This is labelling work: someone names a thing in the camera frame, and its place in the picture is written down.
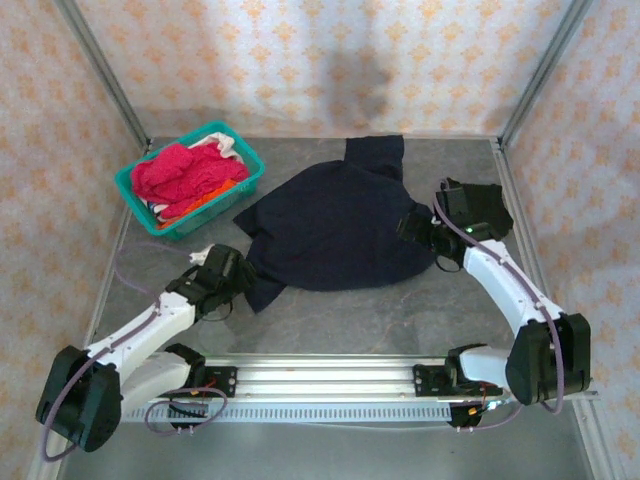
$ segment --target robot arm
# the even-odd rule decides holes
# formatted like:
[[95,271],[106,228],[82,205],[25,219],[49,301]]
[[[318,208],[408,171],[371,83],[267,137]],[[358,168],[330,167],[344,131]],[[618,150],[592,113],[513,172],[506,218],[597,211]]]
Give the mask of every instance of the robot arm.
[[[439,396],[443,373],[446,386],[454,391],[459,385],[468,388],[470,383],[487,382],[510,391],[524,405],[554,398],[559,380],[565,393],[586,390],[589,324],[579,314],[566,315],[536,288],[500,242],[506,235],[504,228],[476,218],[469,207],[474,199],[467,197],[464,186],[452,183],[438,193],[436,215],[410,214],[399,225],[400,236],[456,261],[476,278],[516,338],[510,351],[485,345],[452,350],[444,372],[443,367],[431,372],[425,367],[422,386],[415,382],[416,395]],[[506,209],[498,213],[504,215]],[[256,274],[230,247],[215,246],[195,257],[192,261],[197,265],[172,281],[155,305],[119,331],[85,351],[68,346],[56,356],[38,404],[39,422],[91,452],[113,434],[122,412],[174,389],[204,385],[203,356],[181,345],[156,350],[248,289]],[[550,325],[557,331],[558,342],[551,340]],[[561,350],[560,364],[557,350]],[[429,375],[434,388],[427,388]]]
[[36,419],[91,452],[113,434],[123,411],[176,388],[202,385],[203,356],[182,345],[156,350],[245,291],[255,270],[240,252],[223,245],[195,263],[156,304],[114,334],[85,351],[68,346],[58,353]]
[[513,220],[502,203],[501,188],[446,179],[434,207],[432,218],[414,212],[402,219],[400,236],[455,261],[478,280],[515,336],[511,350],[486,345],[452,350],[449,382],[491,383],[524,405],[586,390],[589,324],[545,297],[508,254],[500,240]]
[[[543,295],[509,256],[504,243],[485,240],[481,245],[501,260],[480,248],[468,248],[464,268],[491,296],[516,340],[511,350],[488,346],[464,350],[459,357],[463,376],[506,388],[524,405],[554,398],[558,371],[546,313],[553,319],[560,340],[564,392],[586,390],[590,382],[590,329],[585,318],[565,314]],[[514,278],[513,271],[526,282],[527,289]]]

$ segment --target floral wallpaper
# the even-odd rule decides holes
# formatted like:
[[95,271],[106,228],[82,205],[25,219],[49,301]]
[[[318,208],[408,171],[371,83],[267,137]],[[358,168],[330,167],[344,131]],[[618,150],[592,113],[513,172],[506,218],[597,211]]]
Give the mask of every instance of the floral wallpaper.
[[640,478],[640,17],[596,0],[509,149],[555,299],[590,321],[592,375]]
[[55,354],[81,344],[140,149],[49,0],[0,2],[0,475],[26,478]]
[[497,135],[570,0],[79,0],[148,135]]

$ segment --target gray floor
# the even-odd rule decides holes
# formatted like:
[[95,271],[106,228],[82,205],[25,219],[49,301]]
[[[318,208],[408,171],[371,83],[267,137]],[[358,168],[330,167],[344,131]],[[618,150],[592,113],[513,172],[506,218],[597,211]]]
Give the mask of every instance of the gray floor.
[[[341,158],[339,140],[268,140],[250,143],[267,171],[259,192],[176,244],[199,250],[225,243],[248,250],[249,239],[231,222],[235,214],[305,167]],[[487,141],[408,140],[405,184],[429,203],[438,179],[498,182]],[[125,245],[150,236],[135,219]],[[513,238],[511,254],[519,259]],[[161,291],[187,268],[183,258],[142,250],[123,258],[123,272]],[[137,315],[149,299],[114,281],[97,337]],[[311,293],[293,288],[253,315],[239,298],[223,323],[200,322],[174,338],[203,353],[395,353],[440,355],[450,347],[488,342],[509,347],[506,321],[464,272],[433,268],[386,288]],[[450,427],[413,431],[348,426],[213,424],[193,438],[159,438],[140,424],[124,424],[99,451],[77,452],[65,479],[590,479],[571,403],[559,416],[529,407],[504,427],[456,434]],[[499,409],[485,419],[496,421]]]
[[[223,243],[246,253],[250,239],[232,218],[304,168],[344,154],[344,141],[336,139],[252,139],[249,143],[267,167],[258,192],[176,246],[191,251]],[[499,182],[486,140],[407,140],[404,171],[412,197],[427,204],[438,179],[444,176],[477,183]],[[153,238],[132,218],[125,246],[148,240]],[[507,245],[518,260],[513,236],[507,239]],[[127,276],[157,292],[188,268],[179,256],[150,250],[123,257],[120,265]],[[124,325],[149,303],[149,299],[115,280],[96,338]],[[464,272],[446,274],[433,267],[385,288],[335,293],[287,288],[259,315],[254,315],[241,297],[228,320],[200,322],[173,341],[209,354],[441,355],[451,347],[476,342],[509,347],[512,339],[502,314],[473,278]]]
[[588,480],[575,415],[565,405],[557,417],[527,407],[507,425],[473,434],[442,426],[213,424],[193,437],[163,438],[141,424],[121,425],[100,450],[71,455],[60,478]]

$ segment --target wire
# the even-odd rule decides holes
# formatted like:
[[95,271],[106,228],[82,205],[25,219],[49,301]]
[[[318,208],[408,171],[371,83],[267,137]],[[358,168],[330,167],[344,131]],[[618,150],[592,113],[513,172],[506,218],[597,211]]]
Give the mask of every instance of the wire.
[[202,317],[200,319],[201,322],[206,322],[206,323],[218,323],[218,322],[224,322],[227,318],[229,318],[231,316],[231,314],[233,313],[233,300],[231,300],[229,302],[229,312],[227,312],[227,314],[222,317],[222,318],[216,318],[214,320],[207,320],[206,315],[204,317]]
[[319,427],[319,428],[333,428],[339,430],[349,431],[373,431],[373,432],[395,432],[395,433],[409,433],[409,432],[426,432],[433,431],[442,428],[441,424],[433,422],[434,425],[419,426],[419,427],[380,427],[370,425],[353,425],[349,423],[313,423],[313,422],[292,422],[289,425],[296,425],[299,427]]
[[520,413],[520,411],[522,410],[522,407],[523,405],[521,403],[518,403],[516,405],[516,408],[514,408],[513,411],[509,415],[507,415],[506,418],[504,418],[503,420],[500,420],[497,423],[492,423],[491,425],[483,425],[480,427],[458,427],[456,428],[456,430],[458,432],[472,433],[472,432],[475,432],[476,430],[491,430],[492,428],[501,427],[509,423],[514,418],[516,418]]
[[170,247],[169,245],[163,245],[162,243],[156,243],[156,242],[136,242],[136,243],[132,243],[131,245],[127,245],[126,247],[122,247],[120,250],[118,250],[118,254],[116,255],[116,259],[113,265],[113,273],[118,278],[118,280],[120,280],[127,287],[136,290],[137,292],[155,297],[155,295],[153,295],[153,293],[151,293],[149,289],[143,286],[140,286],[134,283],[133,281],[129,280],[128,278],[126,278],[120,271],[120,266],[118,265],[118,260],[121,259],[124,255],[131,252],[135,248],[142,248],[142,247],[156,248],[158,250],[164,250],[167,252],[176,253],[178,255],[185,255],[185,256],[189,256],[190,252],[187,252],[186,250],[182,250],[180,248]]
[[207,416],[202,413],[189,412],[187,410],[182,410],[181,408],[176,407],[175,405],[169,405],[169,410],[172,412],[179,413],[180,415],[184,415],[185,417],[191,418],[206,418]]
[[[176,393],[192,393],[192,392],[197,392],[197,393],[217,393],[218,395],[220,395],[222,397],[222,406],[220,407],[220,409],[215,413],[215,415],[212,415],[211,417],[209,417],[207,420],[205,420],[202,423],[199,423],[198,425],[196,425],[195,427],[193,425],[189,426],[189,433],[193,435],[193,432],[195,430],[197,430],[198,428],[202,428],[206,425],[211,424],[216,418],[218,418],[220,415],[222,415],[222,412],[224,412],[225,408],[227,408],[227,405],[229,403],[229,399],[227,398],[227,396],[225,395],[225,393],[222,390],[218,390],[217,388],[210,388],[210,387],[202,387],[202,388],[178,388],[176,390],[170,390],[168,392],[166,392],[169,395],[172,394],[176,394]],[[157,428],[153,427],[150,421],[150,417],[151,417],[151,412],[153,411],[154,408],[159,407],[161,405],[173,405],[174,407],[176,405],[180,405],[182,407],[202,407],[202,403],[200,402],[177,402],[175,400],[160,400],[159,402],[154,403],[153,405],[151,405],[148,409],[147,412],[144,415],[144,424],[147,426],[147,428],[149,430],[151,430],[153,433],[160,435],[161,437],[171,437],[173,435],[180,435],[182,433],[182,429],[180,427],[178,427],[178,429],[176,430],[158,430]]]
[[480,382],[480,385],[482,386],[482,409],[484,410],[484,407],[487,405],[487,386],[488,384],[485,382]]
[[551,314],[549,313],[547,308],[544,306],[544,304],[542,304],[542,302],[540,301],[540,298],[538,298],[538,295],[531,288],[529,283],[522,277],[522,275],[520,275],[520,273],[512,265],[510,265],[508,262],[502,262],[503,259],[500,255],[498,255],[493,250],[487,248],[482,243],[478,242],[475,238],[471,237],[470,235],[467,235],[462,229],[458,228],[449,219],[449,217],[447,217],[447,215],[442,210],[442,207],[440,206],[440,203],[438,202],[438,197],[436,195],[434,195],[434,209],[438,213],[440,219],[451,230],[456,232],[458,235],[460,235],[462,239],[466,240],[471,245],[477,247],[481,252],[489,255],[491,258],[499,262],[504,268],[506,268],[507,271],[511,274],[511,276],[513,276],[518,281],[518,283],[520,283],[522,288],[524,288],[524,290],[527,292],[527,295],[529,295],[529,298],[531,299],[531,301],[534,303],[534,305],[536,305],[536,308],[538,308],[538,310],[546,320],[547,325],[549,326],[549,331],[551,333],[551,340],[553,342],[554,354],[555,354],[555,360],[556,360],[556,374],[557,374],[556,398],[557,399],[556,399],[555,407],[549,406],[549,404],[545,401],[541,403],[542,403],[542,406],[547,411],[553,413],[554,415],[558,415],[562,411],[562,406],[564,404],[564,362],[562,359],[562,347],[560,345],[560,337],[558,335],[558,330],[556,329],[556,326],[553,323],[553,318],[551,318]]

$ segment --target red cloth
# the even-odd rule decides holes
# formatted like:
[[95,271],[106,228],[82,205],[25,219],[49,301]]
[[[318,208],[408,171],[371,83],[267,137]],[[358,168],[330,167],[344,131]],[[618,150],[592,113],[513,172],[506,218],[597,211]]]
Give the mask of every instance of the red cloth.
[[248,177],[249,169],[233,158],[220,156],[215,143],[193,148],[171,145],[131,172],[136,195],[169,205],[162,211],[165,218],[182,215],[192,203],[220,188],[226,180],[241,182]]

